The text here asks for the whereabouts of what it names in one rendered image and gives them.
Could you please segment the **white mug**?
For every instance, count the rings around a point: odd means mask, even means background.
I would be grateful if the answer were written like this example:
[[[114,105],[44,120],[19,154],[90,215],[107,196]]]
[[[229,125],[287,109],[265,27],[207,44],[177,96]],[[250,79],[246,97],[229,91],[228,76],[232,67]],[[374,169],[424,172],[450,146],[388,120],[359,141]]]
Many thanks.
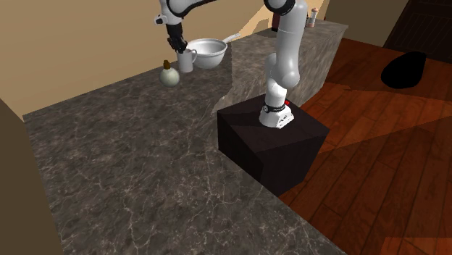
[[[179,71],[183,73],[192,72],[197,56],[198,52],[195,49],[185,49],[183,53],[177,52]]]

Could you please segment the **black rounded object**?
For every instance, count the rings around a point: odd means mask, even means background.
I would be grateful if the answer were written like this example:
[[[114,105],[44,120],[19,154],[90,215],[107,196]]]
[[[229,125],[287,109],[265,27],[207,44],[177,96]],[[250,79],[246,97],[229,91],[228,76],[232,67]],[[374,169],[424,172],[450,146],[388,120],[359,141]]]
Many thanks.
[[[407,52],[392,60],[383,69],[380,79],[389,88],[412,88],[422,79],[426,59],[423,52]]]

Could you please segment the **pale shaker with brown top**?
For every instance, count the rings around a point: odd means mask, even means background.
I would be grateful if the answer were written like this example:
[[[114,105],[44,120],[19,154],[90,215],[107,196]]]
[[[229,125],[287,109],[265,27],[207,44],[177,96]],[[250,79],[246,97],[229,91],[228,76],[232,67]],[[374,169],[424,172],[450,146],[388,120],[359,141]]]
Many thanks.
[[[316,7],[311,9],[311,16],[306,20],[307,28],[313,28],[315,26],[318,11]]]

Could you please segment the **dark robot stand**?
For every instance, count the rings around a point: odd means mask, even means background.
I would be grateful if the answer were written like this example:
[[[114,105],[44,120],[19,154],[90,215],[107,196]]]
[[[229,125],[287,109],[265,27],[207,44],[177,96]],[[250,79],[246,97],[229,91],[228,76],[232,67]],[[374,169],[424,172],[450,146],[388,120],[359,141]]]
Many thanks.
[[[290,102],[281,129],[259,121],[264,95],[217,111],[219,150],[275,196],[306,177],[330,129]]]

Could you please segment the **round pale vase brown stopper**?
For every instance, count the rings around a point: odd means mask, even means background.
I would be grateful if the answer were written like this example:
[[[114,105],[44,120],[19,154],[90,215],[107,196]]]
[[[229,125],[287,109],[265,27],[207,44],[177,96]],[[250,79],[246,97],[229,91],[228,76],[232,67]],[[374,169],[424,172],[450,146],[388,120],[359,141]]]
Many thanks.
[[[180,82],[179,72],[171,67],[168,60],[163,61],[163,69],[159,74],[161,84],[168,88],[174,88]]]

